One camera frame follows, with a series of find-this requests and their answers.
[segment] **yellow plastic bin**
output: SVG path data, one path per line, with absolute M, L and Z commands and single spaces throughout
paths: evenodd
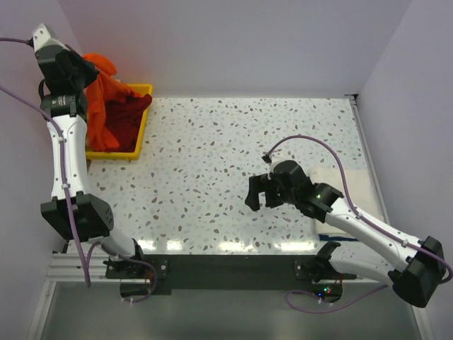
M 151 95 L 153 93 L 153 86 L 151 84 L 129 84 L 136 92 L 144 96 L 145 94 Z M 140 149 L 142 148 L 144 129 L 147 126 L 147 118 L 149 107 L 143 112 L 142 122 L 140 123 L 139 135 L 137 136 L 137 143 L 134 152 L 96 152 L 86 149 L 85 154 L 87 159 L 126 159 L 132 161 L 139 158 Z

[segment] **dark red fabric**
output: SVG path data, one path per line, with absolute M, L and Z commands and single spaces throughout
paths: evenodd
M 105 126 L 115 136 L 120 146 L 108 152 L 133 152 L 137 143 L 143 111 L 151 104 L 149 94 L 142 98 L 129 96 L 125 103 L 111 101 L 105 105 Z

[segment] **white towel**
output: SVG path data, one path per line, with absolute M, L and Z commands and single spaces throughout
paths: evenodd
M 348 184 L 349 193 L 354 204 L 375 218 L 384 220 L 374 196 L 368 170 L 345 170 L 345 174 L 346 183 Z M 337 168 L 329 169 L 317 166 L 310 169 L 309 176 L 313 183 L 327 183 L 343 194 L 345 192 L 343 182 L 341 181 L 340 170 Z M 332 227 L 327 223 L 319 222 L 318 220 L 315 220 L 315 228 L 317 234 L 353 239 L 346 232 Z

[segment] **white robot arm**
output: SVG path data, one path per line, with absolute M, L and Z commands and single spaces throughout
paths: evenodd
M 43 24 L 33 32 L 33 48 L 44 75 L 40 85 L 41 109 L 57 123 L 64 139 L 62 159 L 61 134 L 48 122 L 53 148 L 54 185 L 52 200 L 41 205 L 42 216 L 63 238 L 73 239 L 65 202 L 67 189 L 82 242 L 99 244 L 102 249 L 109 249 L 110 254 L 140 259 L 141 249 L 136 241 L 114 227 L 109 204 L 91 194 L 88 182 L 85 158 L 88 104 L 84 88 L 96 79 L 98 72 L 91 63 L 58 41 Z M 44 83 L 50 90 L 46 96 L 42 89 Z M 66 170 L 66 183 L 63 183 L 62 164 Z M 117 256 L 111 256 L 110 259 L 120 260 Z
M 353 211 L 340 191 L 326 183 L 312 183 L 295 161 L 271 162 L 266 156 L 263 159 L 270 163 L 270 172 L 249 179 L 246 204 L 252 210 L 260 208 L 258 194 L 264 192 L 266 207 L 293 204 L 303 215 L 344 230 L 361 241 L 328 242 L 317 255 L 320 271 L 370 278 L 392 286 L 396 294 L 412 305 L 427 305 L 445 274 L 445 266 L 435 259 L 443 260 L 440 242 L 432 237 L 422 241 L 405 234 L 359 207 L 354 206 Z

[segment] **white wall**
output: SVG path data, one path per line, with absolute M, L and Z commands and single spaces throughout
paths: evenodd
M 160 96 L 356 94 L 410 0 L 58 0 L 82 48 Z
M 453 2 L 413 0 L 359 95 L 359 112 L 391 221 L 439 239 L 453 262 Z M 427 307 L 452 338 L 452 284 Z
M 55 0 L 0 3 L 0 36 L 30 38 L 40 22 L 79 45 Z M 40 103 L 42 76 L 33 49 L 0 42 L 0 84 Z M 0 93 L 0 339 L 24 339 L 53 249 L 62 239 L 43 220 L 40 203 L 52 190 L 52 146 L 45 121 Z

